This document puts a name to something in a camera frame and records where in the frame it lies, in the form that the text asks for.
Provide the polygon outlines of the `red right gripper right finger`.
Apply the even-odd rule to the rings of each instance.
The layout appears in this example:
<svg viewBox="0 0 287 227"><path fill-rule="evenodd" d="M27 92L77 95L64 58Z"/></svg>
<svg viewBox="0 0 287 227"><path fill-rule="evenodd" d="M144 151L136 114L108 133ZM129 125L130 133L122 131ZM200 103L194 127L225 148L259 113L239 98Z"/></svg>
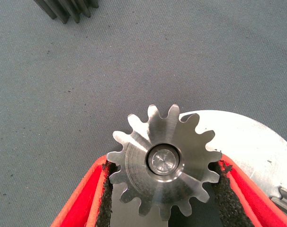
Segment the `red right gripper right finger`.
<svg viewBox="0 0 287 227"><path fill-rule="evenodd" d="M287 227L287 215L228 156L211 165L212 185L224 227Z"/></svg>

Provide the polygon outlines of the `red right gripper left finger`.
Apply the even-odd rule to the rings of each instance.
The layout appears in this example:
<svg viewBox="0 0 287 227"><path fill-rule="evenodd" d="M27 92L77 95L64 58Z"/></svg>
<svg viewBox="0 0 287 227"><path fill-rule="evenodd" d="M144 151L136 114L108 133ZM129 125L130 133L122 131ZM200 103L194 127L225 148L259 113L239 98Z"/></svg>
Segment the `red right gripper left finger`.
<svg viewBox="0 0 287 227"><path fill-rule="evenodd" d="M115 165L99 157L82 178L51 224L52 227L108 227L112 214Z"/></svg>

